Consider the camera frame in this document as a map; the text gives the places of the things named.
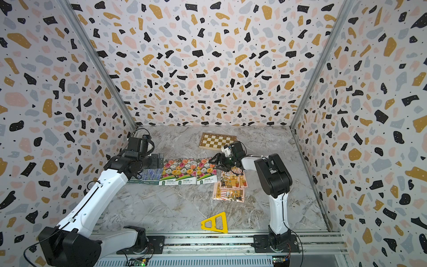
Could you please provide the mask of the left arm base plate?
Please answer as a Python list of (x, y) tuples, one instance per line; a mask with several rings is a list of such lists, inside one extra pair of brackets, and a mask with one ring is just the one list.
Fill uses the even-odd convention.
[(164, 244), (165, 236), (149, 235), (142, 241), (137, 240), (134, 246), (117, 251), (116, 254), (130, 256), (162, 254)]

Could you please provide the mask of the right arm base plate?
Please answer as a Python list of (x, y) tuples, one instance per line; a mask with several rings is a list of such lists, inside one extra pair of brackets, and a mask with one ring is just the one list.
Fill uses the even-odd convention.
[(276, 237), (274, 234), (254, 235), (252, 247), (256, 253), (300, 253), (296, 235), (285, 234), (284, 237)]

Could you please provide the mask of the lavender seed packet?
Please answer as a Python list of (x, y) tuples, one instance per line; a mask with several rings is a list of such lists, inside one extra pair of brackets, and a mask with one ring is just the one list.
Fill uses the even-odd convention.
[(130, 184), (158, 185), (162, 178), (163, 169), (144, 169), (129, 180)]

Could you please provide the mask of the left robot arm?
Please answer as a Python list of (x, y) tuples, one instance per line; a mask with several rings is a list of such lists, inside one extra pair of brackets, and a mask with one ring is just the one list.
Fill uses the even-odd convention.
[(155, 143), (149, 133), (140, 138), (130, 136), (127, 147), (107, 162), (78, 205), (55, 227), (45, 227), (40, 232), (38, 245), (48, 265), (93, 267), (100, 259), (120, 250), (142, 253), (152, 249), (142, 227), (126, 226), (95, 238), (91, 235), (121, 188), (143, 170), (162, 166), (162, 157), (154, 150)]

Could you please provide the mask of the colourful flower seed packet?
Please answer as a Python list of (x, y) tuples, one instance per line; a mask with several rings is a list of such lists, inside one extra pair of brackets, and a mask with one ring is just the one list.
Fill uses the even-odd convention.
[(181, 167), (182, 163), (179, 159), (168, 159), (165, 160), (165, 164), (163, 166), (163, 171), (159, 180), (160, 186), (174, 186), (178, 185), (177, 179), (181, 175)]
[(175, 169), (177, 185), (195, 185), (198, 163), (195, 159), (181, 159)]
[(209, 158), (197, 159), (196, 184), (213, 184), (218, 182), (217, 166), (209, 163)]

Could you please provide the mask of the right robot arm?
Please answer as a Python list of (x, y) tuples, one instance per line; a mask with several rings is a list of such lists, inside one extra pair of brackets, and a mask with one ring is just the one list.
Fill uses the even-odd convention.
[(242, 142), (236, 141), (222, 147), (209, 163), (224, 172), (230, 172), (233, 168), (257, 172), (261, 187), (269, 196), (268, 248), (274, 251), (290, 249), (292, 230), (288, 222), (288, 196), (292, 178), (280, 156), (248, 155)]

